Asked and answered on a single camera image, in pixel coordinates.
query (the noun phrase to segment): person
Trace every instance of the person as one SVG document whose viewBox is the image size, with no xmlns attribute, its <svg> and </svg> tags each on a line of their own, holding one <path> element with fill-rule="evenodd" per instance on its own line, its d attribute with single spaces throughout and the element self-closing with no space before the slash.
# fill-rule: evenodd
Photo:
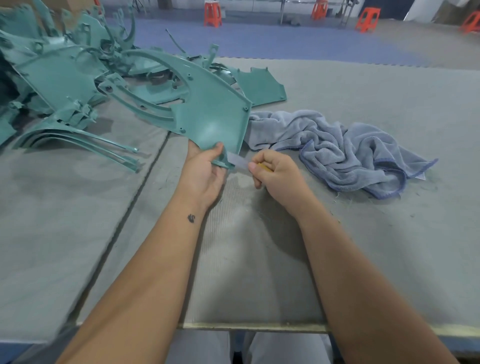
<svg viewBox="0 0 480 364">
<path fill-rule="evenodd" d="M 176 333 L 200 226 L 225 180 L 226 170 L 211 163 L 222 150 L 221 143 L 201 151 L 189 141 L 170 202 L 57 363 L 230 363 L 229 342 L 219 332 Z M 249 170 L 255 187 L 265 186 L 298 222 L 328 325 L 346 363 L 457 363 L 317 200 L 289 156 L 262 150 Z M 185 347 L 189 332 L 195 335 Z M 265 334 L 256 341 L 259 335 L 244 358 L 249 363 L 322 362 L 315 334 Z M 285 353 L 285 348 L 295 350 L 290 341 L 298 350 Z"/>
</svg>

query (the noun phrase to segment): gray towel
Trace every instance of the gray towel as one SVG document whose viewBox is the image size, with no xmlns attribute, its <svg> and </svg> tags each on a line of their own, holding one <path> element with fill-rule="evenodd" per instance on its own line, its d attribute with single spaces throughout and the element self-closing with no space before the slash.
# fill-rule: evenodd
<svg viewBox="0 0 480 364">
<path fill-rule="evenodd" d="M 311 110 L 260 111 L 250 115 L 245 142 L 252 150 L 300 149 L 309 171 L 335 191 L 364 189 L 378 199 L 399 195 L 407 180 L 438 160 L 427 161 L 375 126 L 338 121 Z"/>
</svg>

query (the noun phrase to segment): forearm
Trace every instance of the forearm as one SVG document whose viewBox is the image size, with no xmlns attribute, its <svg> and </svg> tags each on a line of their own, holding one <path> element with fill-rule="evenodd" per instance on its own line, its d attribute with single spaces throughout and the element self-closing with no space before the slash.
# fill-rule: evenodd
<svg viewBox="0 0 480 364">
<path fill-rule="evenodd" d="M 298 222 L 329 327 L 349 364 L 456 363 L 425 321 L 310 200 Z"/>
<path fill-rule="evenodd" d="M 203 217 L 199 206 L 175 193 L 58 363 L 164 361 L 178 324 Z"/>
</svg>

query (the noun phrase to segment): towel tag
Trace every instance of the towel tag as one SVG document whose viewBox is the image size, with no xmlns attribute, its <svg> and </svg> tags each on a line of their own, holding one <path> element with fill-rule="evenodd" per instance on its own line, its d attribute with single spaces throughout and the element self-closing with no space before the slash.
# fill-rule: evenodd
<svg viewBox="0 0 480 364">
<path fill-rule="evenodd" d="M 417 177 L 415 178 L 418 178 L 419 180 L 422 180 L 422 181 L 425 181 L 426 178 L 425 178 L 425 173 L 422 173 L 422 174 L 419 174 Z"/>
</svg>

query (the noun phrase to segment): knife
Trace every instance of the knife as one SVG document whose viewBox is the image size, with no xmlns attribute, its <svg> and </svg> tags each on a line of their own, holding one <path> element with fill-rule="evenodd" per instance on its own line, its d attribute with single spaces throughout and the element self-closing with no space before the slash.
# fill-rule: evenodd
<svg viewBox="0 0 480 364">
<path fill-rule="evenodd" d="M 248 163 L 250 162 L 246 158 L 242 158 L 239 155 L 231 152 L 227 152 L 227 160 L 229 163 L 233 164 L 237 168 L 241 168 L 243 170 L 248 170 Z M 273 172 L 270 168 L 268 168 L 265 164 L 257 163 L 260 167 L 268 172 Z"/>
</svg>

